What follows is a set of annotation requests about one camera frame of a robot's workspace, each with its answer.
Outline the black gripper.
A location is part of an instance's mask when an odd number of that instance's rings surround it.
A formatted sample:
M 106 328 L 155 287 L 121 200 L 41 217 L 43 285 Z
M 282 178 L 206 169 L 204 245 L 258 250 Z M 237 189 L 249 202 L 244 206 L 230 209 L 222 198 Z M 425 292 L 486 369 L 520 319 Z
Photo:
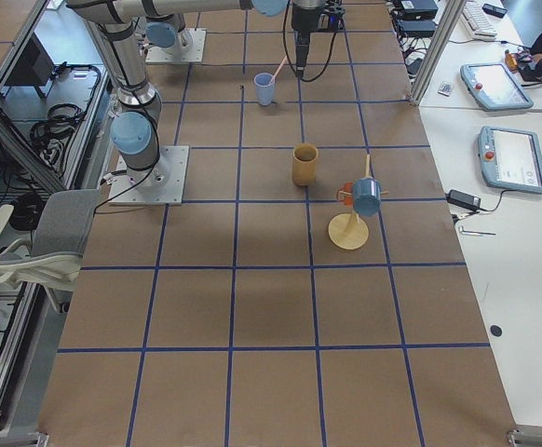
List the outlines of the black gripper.
M 291 9 L 291 27 L 295 32 L 296 62 L 295 73 L 304 76 L 309 54 L 309 41 L 312 33 L 318 30 L 320 8 L 293 7 Z

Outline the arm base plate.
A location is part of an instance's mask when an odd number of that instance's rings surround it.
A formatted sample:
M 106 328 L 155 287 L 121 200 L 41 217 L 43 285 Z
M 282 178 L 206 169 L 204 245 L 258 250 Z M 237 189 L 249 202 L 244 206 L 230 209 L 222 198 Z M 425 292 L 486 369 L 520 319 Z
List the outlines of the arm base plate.
M 148 178 L 145 172 L 129 171 L 115 176 L 108 199 L 118 206 L 181 205 L 189 160 L 188 145 L 164 145 L 160 158 Z
M 176 33 L 173 28 L 151 27 L 146 31 L 148 64 L 201 63 L 207 31 L 203 28 L 185 28 Z

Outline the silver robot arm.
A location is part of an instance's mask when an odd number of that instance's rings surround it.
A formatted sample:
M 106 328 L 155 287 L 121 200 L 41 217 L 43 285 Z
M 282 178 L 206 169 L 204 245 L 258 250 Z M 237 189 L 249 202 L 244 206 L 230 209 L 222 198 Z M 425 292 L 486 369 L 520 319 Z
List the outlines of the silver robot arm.
M 185 13 L 255 9 L 266 17 L 291 14 L 295 32 L 295 59 L 288 60 L 295 77 L 303 82 L 311 34 L 320 30 L 320 18 L 338 26 L 341 18 L 330 14 L 328 1 L 68 1 L 66 6 L 97 28 L 101 55 L 114 76 L 119 100 L 130 109 L 140 109 L 156 99 L 148 81 L 146 64 L 139 53 L 133 20 L 146 18 L 166 23 Z

